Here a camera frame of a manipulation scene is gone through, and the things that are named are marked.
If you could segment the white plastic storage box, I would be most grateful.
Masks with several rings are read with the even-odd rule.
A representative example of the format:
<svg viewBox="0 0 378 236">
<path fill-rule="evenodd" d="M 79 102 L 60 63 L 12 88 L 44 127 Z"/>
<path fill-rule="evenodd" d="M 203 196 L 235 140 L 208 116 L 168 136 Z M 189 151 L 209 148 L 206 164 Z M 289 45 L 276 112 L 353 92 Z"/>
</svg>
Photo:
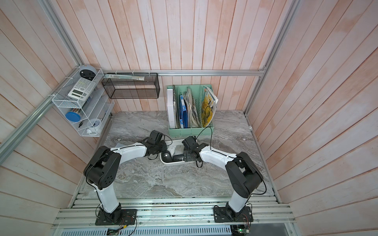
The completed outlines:
<svg viewBox="0 0 378 236">
<path fill-rule="evenodd" d="M 164 165 L 175 166 L 197 161 L 197 157 L 190 154 L 182 142 L 183 139 L 166 141 L 167 150 L 158 155 Z"/>
</svg>

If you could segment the grey white mouse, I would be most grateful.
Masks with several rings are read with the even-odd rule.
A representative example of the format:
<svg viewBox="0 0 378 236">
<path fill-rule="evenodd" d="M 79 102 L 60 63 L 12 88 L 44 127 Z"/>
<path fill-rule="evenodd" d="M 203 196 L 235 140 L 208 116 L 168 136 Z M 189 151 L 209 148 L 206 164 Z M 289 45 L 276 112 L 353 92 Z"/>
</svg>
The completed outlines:
<svg viewBox="0 0 378 236">
<path fill-rule="evenodd" d="M 175 147 L 174 155 L 184 154 L 185 147 L 183 145 L 177 145 Z"/>
</svg>

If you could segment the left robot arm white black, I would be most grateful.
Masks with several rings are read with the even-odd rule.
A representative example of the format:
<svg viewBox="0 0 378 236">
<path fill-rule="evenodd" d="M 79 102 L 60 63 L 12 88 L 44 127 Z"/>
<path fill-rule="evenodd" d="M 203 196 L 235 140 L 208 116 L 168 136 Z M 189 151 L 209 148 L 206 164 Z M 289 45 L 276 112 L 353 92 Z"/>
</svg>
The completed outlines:
<svg viewBox="0 0 378 236">
<path fill-rule="evenodd" d="M 140 157 L 158 155 L 165 150 L 165 135 L 156 130 L 149 137 L 132 145 L 114 148 L 101 146 L 97 149 L 83 175 L 87 184 L 95 189 L 100 201 L 99 213 L 108 222 L 116 223 L 122 217 L 122 207 L 113 186 L 120 164 Z"/>
</svg>

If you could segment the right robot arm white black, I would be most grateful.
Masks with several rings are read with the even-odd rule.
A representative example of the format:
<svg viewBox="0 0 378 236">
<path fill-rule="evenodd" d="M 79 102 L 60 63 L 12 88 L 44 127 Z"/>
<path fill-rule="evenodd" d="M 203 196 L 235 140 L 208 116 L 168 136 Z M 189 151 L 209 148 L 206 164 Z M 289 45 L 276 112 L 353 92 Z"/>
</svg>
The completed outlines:
<svg viewBox="0 0 378 236">
<path fill-rule="evenodd" d="M 206 143 L 198 144 L 194 136 L 182 141 L 190 157 L 199 162 L 207 162 L 224 169 L 233 187 L 231 199 L 225 207 L 213 208 L 216 222 L 236 222 L 252 216 L 247 206 L 252 193 L 263 183 L 263 176 L 245 152 L 227 153 L 212 149 Z"/>
</svg>

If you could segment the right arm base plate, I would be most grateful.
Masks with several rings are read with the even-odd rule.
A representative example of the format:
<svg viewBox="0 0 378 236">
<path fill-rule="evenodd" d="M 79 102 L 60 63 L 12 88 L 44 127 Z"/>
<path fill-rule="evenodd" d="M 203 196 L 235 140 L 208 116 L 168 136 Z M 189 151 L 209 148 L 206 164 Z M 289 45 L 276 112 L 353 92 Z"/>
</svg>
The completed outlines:
<svg viewBox="0 0 378 236">
<path fill-rule="evenodd" d="M 228 222 L 247 222 L 254 221 L 252 210 L 249 206 L 245 206 L 240 212 L 234 212 L 230 207 L 213 207 L 214 221 L 216 223 Z"/>
</svg>

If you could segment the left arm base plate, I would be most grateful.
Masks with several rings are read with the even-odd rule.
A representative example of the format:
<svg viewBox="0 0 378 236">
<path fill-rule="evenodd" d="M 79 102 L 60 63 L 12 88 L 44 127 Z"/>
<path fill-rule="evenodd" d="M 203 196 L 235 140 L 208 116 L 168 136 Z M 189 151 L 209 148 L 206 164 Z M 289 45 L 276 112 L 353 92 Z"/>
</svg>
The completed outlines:
<svg viewBox="0 0 378 236">
<path fill-rule="evenodd" d="M 137 215 L 137 209 L 117 209 L 113 213 L 107 213 L 100 210 L 95 222 L 96 226 L 110 225 L 134 225 Z"/>
</svg>

